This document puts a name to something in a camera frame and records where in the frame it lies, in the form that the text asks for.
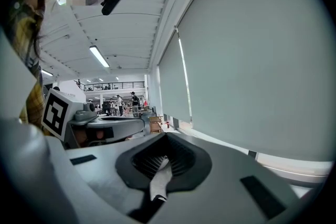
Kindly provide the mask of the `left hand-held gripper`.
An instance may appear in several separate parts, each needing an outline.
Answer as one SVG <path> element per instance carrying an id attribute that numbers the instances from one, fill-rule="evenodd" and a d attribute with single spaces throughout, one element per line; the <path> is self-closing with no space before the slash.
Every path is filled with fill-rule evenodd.
<path id="1" fill-rule="evenodd" d="M 48 92 L 41 124 L 61 140 L 66 149 L 80 148 L 74 135 L 74 130 L 77 129 L 87 129 L 93 138 L 97 137 L 97 131 L 102 131 L 102 140 L 92 141 L 90 144 L 105 144 L 111 139 L 133 136 L 142 132 L 145 127 L 145 122 L 140 118 L 98 117 L 91 102 L 79 102 L 69 94 L 54 89 Z"/>

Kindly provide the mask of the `black balcony railing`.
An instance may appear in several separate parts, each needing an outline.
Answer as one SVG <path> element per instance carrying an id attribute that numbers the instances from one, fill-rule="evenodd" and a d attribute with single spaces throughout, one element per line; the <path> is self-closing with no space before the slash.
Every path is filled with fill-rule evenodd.
<path id="1" fill-rule="evenodd" d="M 79 88 L 84 92 L 89 91 L 107 91 L 107 90 L 130 90 L 130 89 L 143 89 L 145 88 L 144 81 L 132 82 L 107 82 L 107 83 L 81 83 Z"/>

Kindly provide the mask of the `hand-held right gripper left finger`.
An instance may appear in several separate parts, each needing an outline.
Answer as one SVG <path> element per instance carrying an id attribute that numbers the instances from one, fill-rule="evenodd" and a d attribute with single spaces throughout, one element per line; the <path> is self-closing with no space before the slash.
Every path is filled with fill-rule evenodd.
<path id="1" fill-rule="evenodd" d="M 74 204 L 79 224 L 168 224 L 168 136 L 152 135 L 66 152 L 83 179 Z"/>

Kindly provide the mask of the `grey roller blind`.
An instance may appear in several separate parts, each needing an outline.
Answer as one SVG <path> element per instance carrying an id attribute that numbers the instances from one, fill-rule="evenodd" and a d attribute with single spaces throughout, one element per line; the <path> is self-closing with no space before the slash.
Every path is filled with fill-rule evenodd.
<path id="1" fill-rule="evenodd" d="M 336 156 L 336 28 L 322 0 L 193 0 L 178 26 L 194 129 L 255 152 Z"/>
<path id="2" fill-rule="evenodd" d="M 159 64 L 163 113 L 190 123 L 191 115 L 178 34 L 175 32 Z"/>

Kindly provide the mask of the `person's left hand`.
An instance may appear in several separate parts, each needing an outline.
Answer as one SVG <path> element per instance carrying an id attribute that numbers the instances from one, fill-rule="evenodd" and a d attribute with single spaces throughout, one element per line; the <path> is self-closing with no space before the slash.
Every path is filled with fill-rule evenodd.
<path id="1" fill-rule="evenodd" d="M 80 147 L 88 147 L 90 142 L 104 138 L 104 131 L 99 129 L 77 129 L 74 135 Z"/>

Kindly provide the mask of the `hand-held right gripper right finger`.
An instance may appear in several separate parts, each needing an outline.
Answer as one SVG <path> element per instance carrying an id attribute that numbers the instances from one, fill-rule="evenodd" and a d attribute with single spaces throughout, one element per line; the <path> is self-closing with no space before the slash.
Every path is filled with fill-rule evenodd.
<path id="1" fill-rule="evenodd" d="M 189 135 L 178 137 L 207 151 L 212 168 L 193 191 L 168 195 L 149 224 L 265 224 L 269 220 L 241 183 L 254 176 L 285 207 L 299 198 L 281 177 L 239 150 Z"/>

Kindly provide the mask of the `wooden shelf rack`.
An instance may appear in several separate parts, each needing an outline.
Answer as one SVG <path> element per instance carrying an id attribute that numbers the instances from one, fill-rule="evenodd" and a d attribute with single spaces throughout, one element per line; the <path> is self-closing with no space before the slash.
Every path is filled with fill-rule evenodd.
<path id="1" fill-rule="evenodd" d="M 150 134 L 158 134 L 162 132 L 162 117 L 163 116 L 149 117 Z"/>

